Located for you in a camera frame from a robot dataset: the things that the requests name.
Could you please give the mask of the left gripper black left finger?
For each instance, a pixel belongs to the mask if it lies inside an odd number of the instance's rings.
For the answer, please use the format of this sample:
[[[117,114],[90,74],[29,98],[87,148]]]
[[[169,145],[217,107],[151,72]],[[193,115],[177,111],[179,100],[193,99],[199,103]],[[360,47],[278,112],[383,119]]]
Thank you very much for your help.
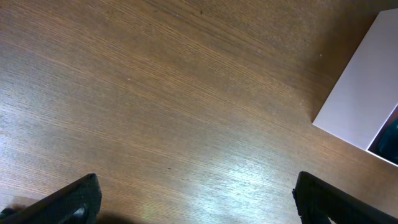
[[[97,175],[88,174],[38,202],[20,210],[1,211],[2,224],[92,224],[101,208]]]

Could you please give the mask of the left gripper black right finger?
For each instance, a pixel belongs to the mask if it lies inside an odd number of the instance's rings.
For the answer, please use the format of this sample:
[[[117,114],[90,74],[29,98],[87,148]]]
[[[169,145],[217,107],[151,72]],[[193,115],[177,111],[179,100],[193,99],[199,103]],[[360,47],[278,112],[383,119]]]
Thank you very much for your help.
[[[397,218],[305,171],[298,174],[292,194],[302,223],[397,224]]]

